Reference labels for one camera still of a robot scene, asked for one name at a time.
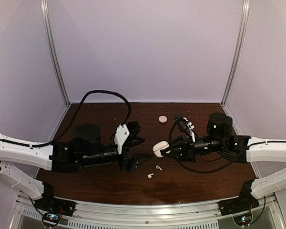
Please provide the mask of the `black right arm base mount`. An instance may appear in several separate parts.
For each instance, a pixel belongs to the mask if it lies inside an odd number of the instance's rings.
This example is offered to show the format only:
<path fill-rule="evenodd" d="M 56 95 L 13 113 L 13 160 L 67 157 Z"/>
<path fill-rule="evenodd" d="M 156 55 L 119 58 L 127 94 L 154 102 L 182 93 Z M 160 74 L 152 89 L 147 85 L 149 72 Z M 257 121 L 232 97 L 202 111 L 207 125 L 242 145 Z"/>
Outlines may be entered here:
<path fill-rule="evenodd" d="M 249 211 L 259 206 L 259 201 L 255 198 L 232 198 L 219 201 L 219 209 L 222 216 Z"/>

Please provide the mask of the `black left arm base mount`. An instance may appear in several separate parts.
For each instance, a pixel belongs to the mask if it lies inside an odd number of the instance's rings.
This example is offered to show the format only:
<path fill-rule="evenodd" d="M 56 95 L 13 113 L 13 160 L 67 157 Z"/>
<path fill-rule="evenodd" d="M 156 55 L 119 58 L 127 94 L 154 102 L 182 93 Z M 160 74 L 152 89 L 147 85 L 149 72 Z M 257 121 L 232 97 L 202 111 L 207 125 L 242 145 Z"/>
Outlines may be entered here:
<path fill-rule="evenodd" d="M 35 200 L 34 206 L 37 209 L 40 209 L 43 211 L 72 217 L 74 210 L 75 210 L 76 203 L 74 201 L 65 200 L 61 198 L 42 197 L 38 200 Z"/>

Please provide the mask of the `white earbud case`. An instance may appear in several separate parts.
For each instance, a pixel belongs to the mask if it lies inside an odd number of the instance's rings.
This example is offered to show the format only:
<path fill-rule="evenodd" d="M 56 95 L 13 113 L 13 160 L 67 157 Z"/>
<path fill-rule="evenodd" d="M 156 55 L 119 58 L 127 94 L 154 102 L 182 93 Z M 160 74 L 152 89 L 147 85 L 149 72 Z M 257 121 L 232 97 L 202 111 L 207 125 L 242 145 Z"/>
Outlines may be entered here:
<path fill-rule="evenodd" d="M 171 152 L 169 143 L 167 141 L 161 141 L 153 146 L 153 153 L 156 157 L 164 157 L 163 154 L 169 154 Z"/>

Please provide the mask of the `pink earbud case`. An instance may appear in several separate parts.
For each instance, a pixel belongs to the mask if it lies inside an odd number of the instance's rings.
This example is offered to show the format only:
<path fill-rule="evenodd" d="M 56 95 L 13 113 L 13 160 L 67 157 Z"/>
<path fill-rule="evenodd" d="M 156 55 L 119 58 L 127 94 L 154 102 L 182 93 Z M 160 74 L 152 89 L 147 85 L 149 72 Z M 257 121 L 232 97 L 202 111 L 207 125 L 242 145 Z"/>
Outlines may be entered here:
<path fill-rule="evenodd" d="M 161 115 L 161 116 L 158 117 L 158 121 L 161 124 L 165 124 L 168 121 L 168 118 L 165 115 Z"/>

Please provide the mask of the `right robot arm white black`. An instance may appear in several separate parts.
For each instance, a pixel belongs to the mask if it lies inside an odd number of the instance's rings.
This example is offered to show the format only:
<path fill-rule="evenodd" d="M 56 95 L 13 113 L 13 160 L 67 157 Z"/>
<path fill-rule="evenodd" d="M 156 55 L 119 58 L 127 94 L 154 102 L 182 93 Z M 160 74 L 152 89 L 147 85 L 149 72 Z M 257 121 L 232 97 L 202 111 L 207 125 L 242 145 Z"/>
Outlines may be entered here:
<path fill-rule="evenodd" d="M 185 162 L 195 162 L 197 156 L 219 152 L 227 160 L 227 164 L 217 169 L 200 171 L 200 174 L 211 174 L 226 168 L 232 163 L 247 163 L 258 161 L 286 163 L 286 140 L 261 139 L 248 135 L 233 135 L 233 120 L 223 113 L 212 113 L 207 124 L 207 135 L 198 137 L 194 125 L 186 117 L 174 117 L 171 130 L 176 127 L 184 136 L 168 141 L 161 141 L 153 146 L 157 157 L 169 157 L 180 165 Z M 268 194 L 286 188 L 286 168 L 271 175 L 245 182 L 242 195 L 235 199 L 238 210 L 246 210 L 253 198 L 261 199 Z"/>

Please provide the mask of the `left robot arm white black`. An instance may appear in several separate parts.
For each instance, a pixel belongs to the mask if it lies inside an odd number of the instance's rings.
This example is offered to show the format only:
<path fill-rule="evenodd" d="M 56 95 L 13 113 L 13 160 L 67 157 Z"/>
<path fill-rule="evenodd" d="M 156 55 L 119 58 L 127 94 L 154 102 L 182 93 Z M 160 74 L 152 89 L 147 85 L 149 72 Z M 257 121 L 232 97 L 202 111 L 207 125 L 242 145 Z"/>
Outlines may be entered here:
<path fill-rule="evenodd" d="M 83 131 L 89 129 L 89 136 Z M 35 166 L 56 173 L 76 173 L 82 167 L 118 163 L 121 171 L 133 172 L 150 160 L 151 154 L 133 154 L 128 157 L 131 147 L 144 142 L 137 137 L 138 129 L 129 131 L 126 124 L 117 127 L 114 139 L 116 145 L 104 145 L 100 141 L 99 127 L 82 125 L 77 128 L 81 133 L 69 142 L 36 143 L 10 138 L 0 133 L 0 178 L 31 199 L 40 201 L 49 212 L 59 208 L 54 198 L 53 187 L 35 180 L 14 164 Z"/>

